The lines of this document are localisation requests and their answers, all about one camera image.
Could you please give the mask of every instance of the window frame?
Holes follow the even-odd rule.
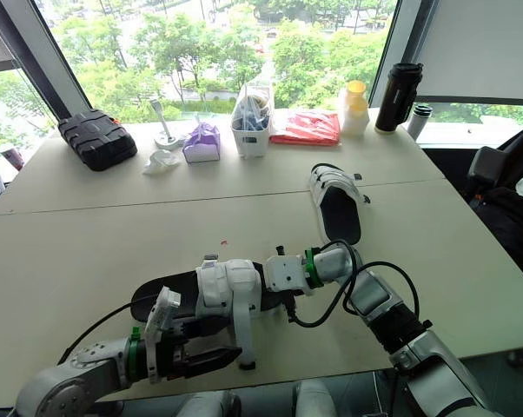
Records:
[[[57,120],[91,109],[33,0],[0,0],[0,37]]]

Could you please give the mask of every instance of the crumpled tissue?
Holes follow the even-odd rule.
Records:
[[[159,175],[166,172],[170,167],[178,165],[181,160],[170,150],[157,150],[149,156],[149,161],[143,167],[143,174],[145,175]]]

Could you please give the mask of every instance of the green ring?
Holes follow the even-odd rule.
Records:
[[[315,270],[314,265],[314,253],[312,252],[312,249],[306,249],[306,271],[309,273],[310,278],[308,280],[308,284],[310,284],[311,288],[318,288],[323,287],[323,282],[321,282],[320,277],[317,274],[317,271]]]
[[[130,336],[129,344],[129,379],[132,382],[138,381],[137,369],[137,352],[138,342],[140,341],[140,329],[132,328],[132,335]]]

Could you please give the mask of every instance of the black bag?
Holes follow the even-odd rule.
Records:
[[[491,189],[474,211],[523,272],[523,196],[503,187]]]
[[[59,131],[64,141],[94,171],[103,171],[136,154],[132,136],[112,118],[92,109],[63,119]]]

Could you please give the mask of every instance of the window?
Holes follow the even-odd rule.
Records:
[[[275,80],[277,107],[333,108],[374,82],[396,0],[36,1],[92,106],[125,123],[230,113],[240,87]]]
[[[0,147],[12,143],[27,162],[55,131],[56,119],[19,69],[0,72]],[[11,181],[17,171],[0,156],[0,175]]]
[[[418,137],[425,147],[498,147],[523,130],[523,106],[423,103],[434,109]]]
[[[0,37],[0,147],[12,143],[28,161],[53,130],[55,118]],[[0,175],[9,182],[17,171],[0,156]]]

